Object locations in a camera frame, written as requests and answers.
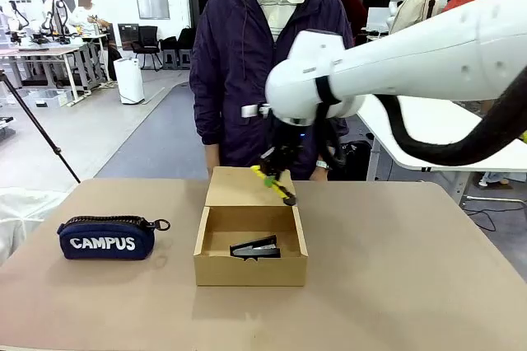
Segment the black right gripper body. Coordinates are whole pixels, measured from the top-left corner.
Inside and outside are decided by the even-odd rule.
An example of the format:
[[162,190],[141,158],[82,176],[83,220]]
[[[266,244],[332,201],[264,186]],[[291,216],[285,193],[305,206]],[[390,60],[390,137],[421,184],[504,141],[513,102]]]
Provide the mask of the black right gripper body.
[[271,122],[271,162],[294,162],[302,148],[305,127],[282,122],[272,118]]

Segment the yellow black utility knife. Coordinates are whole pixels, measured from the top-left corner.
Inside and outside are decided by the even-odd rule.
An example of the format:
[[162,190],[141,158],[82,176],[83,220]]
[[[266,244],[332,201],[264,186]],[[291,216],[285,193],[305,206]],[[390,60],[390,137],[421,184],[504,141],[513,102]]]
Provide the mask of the yellow black utility knife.
[[276,180],[272,175],[265,175],[260,166],[251,166],[250,169],[255,173],[264,183],[264,186],[268,189],[273,190],[279,197],[282,199],[282,202],[286,206],[295,206],[296,205],[296,196],[291,193],[281,182]]

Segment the black stapler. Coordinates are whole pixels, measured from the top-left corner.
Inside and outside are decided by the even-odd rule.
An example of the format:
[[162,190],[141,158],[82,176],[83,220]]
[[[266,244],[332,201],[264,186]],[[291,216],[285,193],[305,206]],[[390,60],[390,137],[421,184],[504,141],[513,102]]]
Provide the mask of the black stapler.
[[260,258],[279,259],[281,257],[281,251],[277,246],[277,236],[271,235],[230,246],[230,256],[255,261]]

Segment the open brown cardboard box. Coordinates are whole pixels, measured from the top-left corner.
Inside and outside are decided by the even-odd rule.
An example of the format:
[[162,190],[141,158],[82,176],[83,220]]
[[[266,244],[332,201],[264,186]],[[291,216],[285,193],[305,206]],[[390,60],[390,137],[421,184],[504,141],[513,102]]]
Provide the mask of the open brown cardboard box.
[[[294,194],[287,172],[282,184]],[[230,246],[276,235],[279,259],[230,256]],[[286,206],[248,167],[217,166],[194,247],[198,286],[301,287],[308,250],[298,207]]]

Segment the clear plastic storage box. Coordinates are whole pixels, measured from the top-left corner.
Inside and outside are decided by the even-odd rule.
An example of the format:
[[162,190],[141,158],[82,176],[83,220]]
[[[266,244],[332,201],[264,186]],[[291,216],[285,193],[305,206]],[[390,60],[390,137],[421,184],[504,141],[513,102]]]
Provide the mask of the clear plastic storage box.
[[28,95],[30,104],[35,108],[59,108],[71,100],[71,92],[61,89],[44,89],[31,91]]

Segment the person in purple jacket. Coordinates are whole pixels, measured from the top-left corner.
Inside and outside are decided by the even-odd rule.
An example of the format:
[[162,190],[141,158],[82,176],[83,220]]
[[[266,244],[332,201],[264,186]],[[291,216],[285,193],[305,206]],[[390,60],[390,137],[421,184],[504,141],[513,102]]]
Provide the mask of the person in purple jacket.
[[341,0],[208,0],[198,23],[189,85],[205,157],[249,167],[267,149],[268,127],[241,107],[264,101],[272,68],[302,30],[326,30],[353,44]]

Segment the white table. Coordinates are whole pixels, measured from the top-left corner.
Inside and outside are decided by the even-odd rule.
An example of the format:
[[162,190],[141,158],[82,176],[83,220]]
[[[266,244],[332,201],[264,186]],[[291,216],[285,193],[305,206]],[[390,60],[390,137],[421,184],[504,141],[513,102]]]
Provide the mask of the white table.
[[[464,138],[480,118],[451,101],[403,96],[399,99],[404,125],[412,138],[426,143],[447,144]],[[468,166],[438,166],[405,153],[395,142],[383,105],[372,95],[357,115],[375,139],[402,168],[421,171],[481,171],[527,173],[527,144],[513,141],[493,156]]]

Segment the white air purifier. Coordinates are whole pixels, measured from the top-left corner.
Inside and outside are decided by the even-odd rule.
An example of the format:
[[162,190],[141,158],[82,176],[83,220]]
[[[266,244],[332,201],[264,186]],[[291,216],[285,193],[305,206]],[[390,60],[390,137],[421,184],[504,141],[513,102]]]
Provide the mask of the white air purifier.
[[123,105],[136,105],[145,100],[141,68],[136,58],[120,58],[113,62],[119,98]]

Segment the black office chair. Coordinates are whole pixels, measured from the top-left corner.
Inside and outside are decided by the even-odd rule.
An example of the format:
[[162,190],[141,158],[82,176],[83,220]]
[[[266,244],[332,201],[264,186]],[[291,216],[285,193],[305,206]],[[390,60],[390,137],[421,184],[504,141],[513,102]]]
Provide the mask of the black office chair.
[[138,39],[131,44],[135,56],[137,57],[139,54],[143,56],[142,69],[146,67],[147,56],[150,56],[155,72],[162,68],[162,62],[159,58],[160,41],[157,38],[157,32],[157,26],[139,26]]

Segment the navy Campus pencil case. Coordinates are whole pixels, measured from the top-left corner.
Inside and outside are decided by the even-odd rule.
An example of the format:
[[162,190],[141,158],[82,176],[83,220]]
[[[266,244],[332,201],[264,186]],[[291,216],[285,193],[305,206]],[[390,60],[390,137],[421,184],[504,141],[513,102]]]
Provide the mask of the navy Campus pencil case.
[[60,224],[57,234],[68,260],[145,260],[155,245],[155,232],[169,229],[165,219],[76,216]]

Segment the seated person in white shirt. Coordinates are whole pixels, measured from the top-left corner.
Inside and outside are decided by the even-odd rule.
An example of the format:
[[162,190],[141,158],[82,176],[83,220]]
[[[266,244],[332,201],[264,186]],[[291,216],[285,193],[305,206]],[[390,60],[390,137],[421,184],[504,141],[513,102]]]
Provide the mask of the seated person in white shirt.
[[96,50],[103,46],[105,70],[110,80],[116,81],[113,62],[120,58],[120,53],[116,47],[111,23],[103,18],[92,0],[77,0],[77,6],[68,20],[83,40],[93,43]]

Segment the black tripod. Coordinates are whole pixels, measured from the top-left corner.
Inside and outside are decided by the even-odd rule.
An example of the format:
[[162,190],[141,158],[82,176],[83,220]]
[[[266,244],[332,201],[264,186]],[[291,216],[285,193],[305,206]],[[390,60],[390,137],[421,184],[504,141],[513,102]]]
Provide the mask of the black tripod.
[[58,147],[53,139],[48,135],[48,133],[45,131],[43,126],[40,124],[40,122],[37,120],[29,106],[23,101],[20,94],[16,90],[16,88],[11,84],[8,77],[5,75],[5,72],[3,69],[0,69],[0,82],[2,82],[9,92],[14,96],[16,102],[19,104],[19,106],[23,109],[23,111],[26,113],[26,116],[29,118],[29,120],[32,122],[32,124],[36,127],[40,135],[43,137],[45,142],[49,145],[51,150],[54,152],[54,154],[60,159],[60,161],[65,165],[69,173],[72,175],[73,179],[80,184],[81,181],[75,171],[71,168],[71,166],[68,164],[66,159],[63,157],[62,150],[60,147]]

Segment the background grey workbench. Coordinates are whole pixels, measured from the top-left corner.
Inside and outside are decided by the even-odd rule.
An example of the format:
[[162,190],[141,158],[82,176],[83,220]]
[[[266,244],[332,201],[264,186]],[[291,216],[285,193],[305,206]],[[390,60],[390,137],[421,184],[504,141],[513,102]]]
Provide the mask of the background grey workbench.
[[74,104],[110,79],[101,35],[0,49],[0,68],[16,88],[69,90]]

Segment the white crumpled cloth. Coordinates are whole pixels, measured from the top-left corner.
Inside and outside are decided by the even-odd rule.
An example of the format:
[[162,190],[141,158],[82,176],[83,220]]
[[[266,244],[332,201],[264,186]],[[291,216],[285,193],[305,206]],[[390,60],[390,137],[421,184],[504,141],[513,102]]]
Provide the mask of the white crumpled cloth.
[[0,188],[0,266],[66,196],[58,191]]

